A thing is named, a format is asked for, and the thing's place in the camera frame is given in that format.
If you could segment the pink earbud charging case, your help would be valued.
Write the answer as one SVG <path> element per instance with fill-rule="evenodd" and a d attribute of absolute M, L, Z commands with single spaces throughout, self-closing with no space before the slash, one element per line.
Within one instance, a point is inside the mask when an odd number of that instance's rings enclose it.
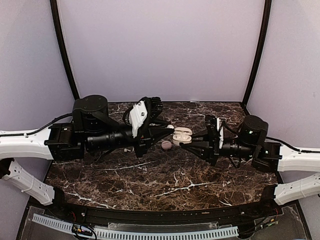
<path fill-rule="evenodd" d="M 163 150 L 165 150 L 165 151 L 168 151 L 168 150 L 170 150 L 171 148 L 172 148 L 172 143 L 170 142 L 170 141 L 168 141 L 168 140 L 165 140 L 165 141 L 163 141 L 162 143 L 161 143 L 161 148 L 163 149 Z"/>

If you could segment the white charging case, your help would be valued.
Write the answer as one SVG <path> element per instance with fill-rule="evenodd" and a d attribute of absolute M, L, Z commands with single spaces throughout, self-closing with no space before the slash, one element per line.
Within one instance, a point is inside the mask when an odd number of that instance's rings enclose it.
<path fill-rule="evenodd" d="M 192 130 L 187 127 L 176 127 L 173 132 L 172 142 L 174 145 L 179 146 L 182 144 L 189 144 L 192 142 Z"/>

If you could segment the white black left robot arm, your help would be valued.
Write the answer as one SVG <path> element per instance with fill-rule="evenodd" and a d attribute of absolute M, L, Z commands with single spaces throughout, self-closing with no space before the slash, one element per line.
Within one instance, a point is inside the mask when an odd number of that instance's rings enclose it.
<path fill-rule="evenodd" d="M 108 100 L 89 95 L 74 102 L 68 114 L 55 118 L 35 130 L 2 131 L 0 133 L 0 178 L 28 194 L 60 218 L 67 218 L 70 206 L 65 194 L 27 172 L 18 158 L 39 158 L 49 161 L 82 159 L 85 153 L 106 153 L 133 147 L 140 158 L 158 141 L 171 135 L 170 122 L 159 119 L 163 103 L 159 97 L 143 97 L 122 117 L 122 122 L 109 115 Z"/>

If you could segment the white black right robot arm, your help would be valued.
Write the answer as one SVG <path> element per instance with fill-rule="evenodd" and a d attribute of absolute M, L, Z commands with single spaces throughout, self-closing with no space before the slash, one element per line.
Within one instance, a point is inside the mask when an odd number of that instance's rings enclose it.
<path fill-rule="evenodd" d="M 220 157 L 228 158 L 240 168 L 243 161 L 264 173 L 288 171 L 311 172 L 308 177 L 268 185 L 263 189 L 255 213 L 266 217 L 275 208 L 320 193 L 320 150 L 297 148 L 280 139 L 268 136 L 269 125 L 255 115 L 247 115 L 237 130 L 213 115 L 205 117 L 205 130 L 193 134 L 191 142 L 180 143 L 182 149 L 215 165 Z"/>

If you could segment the black front aluminium rail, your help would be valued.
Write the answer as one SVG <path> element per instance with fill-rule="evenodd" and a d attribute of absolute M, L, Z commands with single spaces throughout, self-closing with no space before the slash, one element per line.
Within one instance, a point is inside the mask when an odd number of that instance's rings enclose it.
<path fill-rule="evenodd" d="M 107 209 L 72 203 L 47 206 L 45 212 L 63 220 L 89 225 L 142 224 L 179 225 L 217 222 L 219 224 L 245 224 L 256 219 L 279 216 L 283 213 L 274 202 L 254 202 L 236 206 L 183 211 L 134 211 Z"/>

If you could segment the black right frame post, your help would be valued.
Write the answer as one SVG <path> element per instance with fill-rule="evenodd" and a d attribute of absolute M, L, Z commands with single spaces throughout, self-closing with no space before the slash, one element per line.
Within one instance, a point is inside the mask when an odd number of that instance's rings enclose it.
<path fill-rule="evenodd" d="M 270 20 L 270 14 L 271 14 L 271 8 L 272 8 L 272 0 L 265 0 L 264 1 L 264 8 L 263 8 L 263 14 L 262 14 L 262 20 L 261 20 L 261 26 L 256 46 L 256 51 L 252 63 L 252 68 L 250 71 L 250 75 L 248 78 L 247 86 L 244 92 L 244 96 L 241 101 L 241 105 L 243 109 L 247 108 L 247 105 L 250 100 L 250 96 L 255 84 L 255 80 L 257 77 L 257 73 L 259 70 L 260 62 L 263 55 L 265 40 L 267 36 L 268 26 L 269 26 L 269 20 Z"/>

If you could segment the black frame post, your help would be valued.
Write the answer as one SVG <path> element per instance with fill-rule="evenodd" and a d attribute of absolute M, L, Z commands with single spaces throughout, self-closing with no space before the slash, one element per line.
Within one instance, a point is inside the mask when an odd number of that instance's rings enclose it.
<path fill-rule="evenodd" d="M 65 74 L 67 77 L 67 82 L 68 82 L 69 88 L 71 90 L 71 94 L 72 94 L 73 99 L 77 100 L 80 98 L 80 94 L 79 94 L 79 91 L 76 86 L 76 81 L 75 81 L 75 78 L 73 75 L 71 63 L 70 63 L 69 56 L 67 53 L 66 43 L 65 43 L 61 19 L 60 19 L 58 1 L 57 0 L 50 0 L 49 3 L 50 3 L 50 9 L 51 9 L 51 15 L 52 15 L 52 20 L 53 20 L 56 40 L 57 40 L 61 60 L 63 63 L 64 71 L 65 71 Z"/>
<path fill-rule="evenodd" d="M 263 55 L 265 40 L 267 36 L 268 26 L 269 26 L 269 20 L 270 20 L 270 14 L 271 14 L 271 8 L 272 8 L 272 0 L 265 0 L 264 1 L 264 8 L 263 8 L 263 14 L 262 14 L 262 20 L 261 20 L 261 26 L 256 46 L 256 51 L 252 63 L 252 68 L 250 71 L 250 75 L 248 78 L 247 86 L 244 92 L 244 96 L 241 101 L 241 105 L 243 109 L 247 108 L 247 105 L 250 100 L 250 96 L 255 84 L 255 80 L 257 77 L 257 73 L 259 70 L 260 62 Z"/>

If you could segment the black left frame post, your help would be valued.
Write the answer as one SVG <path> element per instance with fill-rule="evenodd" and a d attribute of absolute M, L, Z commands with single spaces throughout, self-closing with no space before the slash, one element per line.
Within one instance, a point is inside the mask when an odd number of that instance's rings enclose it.
<path fill-rule="evenodd" d="M 51 9 L 51 15 L 52 15 L 52 20 L 53 20 L 56 40 L 57 40 L 61 60 L 63 63 L 64 71 L 65 71 L 65 74 L 67 77 L 67 82 L 68 82 L 69 88 L 71 90 L 71 94 L 72 94 L 73 99 L 77 100 L 80 98 L 80 94 L 79 94 L 79 91 L 76 86 L 76 81 L 75 81 L 75 78 L 73 75 L 71 63 L 70 63 L 69 56 L 67 53 L 66 43 L 65 43 L 61 19 L 60 19 L 58 1 L 57 0 L 50 0 L 49 3 L 50 3 L 50 9 Z"/>

